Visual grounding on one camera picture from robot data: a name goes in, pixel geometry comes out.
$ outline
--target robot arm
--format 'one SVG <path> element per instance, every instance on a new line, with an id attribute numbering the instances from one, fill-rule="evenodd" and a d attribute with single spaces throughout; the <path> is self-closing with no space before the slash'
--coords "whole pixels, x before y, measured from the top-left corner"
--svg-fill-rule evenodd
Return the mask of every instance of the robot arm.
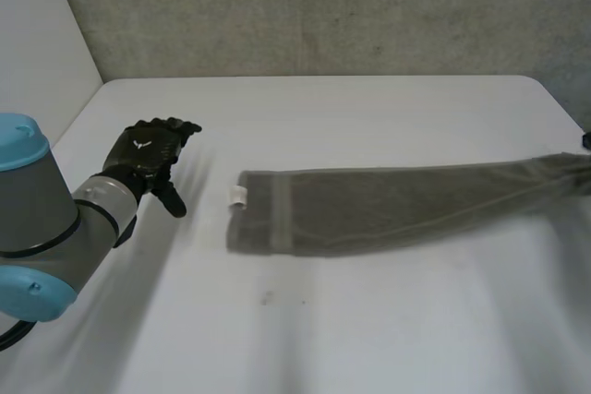
<path id="1" fill-rule="evenodd" d="M 200 130 L 173 118 L 139 121 L 115 142 L 103 171 L 70 195 L 34 120 L 0 114 L 0 311 L 20 320 L 0 336 L 0 351 L 74 303 L 131 236 L 143 195 L 152 192 L 175 217 L 187 213 L 170 170 Z"/>

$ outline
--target gray fabric tube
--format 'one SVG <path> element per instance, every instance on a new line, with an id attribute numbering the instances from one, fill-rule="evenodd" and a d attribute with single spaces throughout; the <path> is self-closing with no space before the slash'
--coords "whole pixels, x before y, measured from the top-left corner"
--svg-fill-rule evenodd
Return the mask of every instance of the gray fabric tube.
<path id="1" fill-rule="evenodd" d="M 426 168 L 243 172 L 230 251 L 333 257 L 413 245 L 471 229 L 560 197 L 585 195 L 591 158 Z"/>

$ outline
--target white wall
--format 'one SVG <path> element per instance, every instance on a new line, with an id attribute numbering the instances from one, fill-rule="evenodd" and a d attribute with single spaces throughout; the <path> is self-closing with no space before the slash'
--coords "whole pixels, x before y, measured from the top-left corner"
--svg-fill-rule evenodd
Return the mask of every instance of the white wall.
<path id="1" fill-rule="evenodd" d="M 53 145 L 101 85 L 66 0 L 0 0 L 0 112 L 31 115 Z"/>

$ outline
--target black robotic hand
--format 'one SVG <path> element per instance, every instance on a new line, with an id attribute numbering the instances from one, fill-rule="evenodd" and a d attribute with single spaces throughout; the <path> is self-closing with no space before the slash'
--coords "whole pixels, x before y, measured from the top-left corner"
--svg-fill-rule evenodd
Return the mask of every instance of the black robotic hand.
<path id="1" fill-rule="evenodd" d="M 185 203 L 170 181 L 171 167 L 199 125 L 173 117 L 140 120 L 126 128 L 109 152 L 100 175 L 113 177 L 141 199 L 152 192 L 175 217 L 187 214 Z"/>

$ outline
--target white tag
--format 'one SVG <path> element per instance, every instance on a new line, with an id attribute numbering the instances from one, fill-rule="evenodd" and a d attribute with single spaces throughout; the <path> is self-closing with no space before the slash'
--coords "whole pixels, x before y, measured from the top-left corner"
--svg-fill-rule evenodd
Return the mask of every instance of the white tag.
<path id="1" fill-rule="evenodd" d="M 230 188 L 230 206 L 238 206 L 241 209 L 247 207 L 248 190 L 240 185 L 234 185 Z"/>

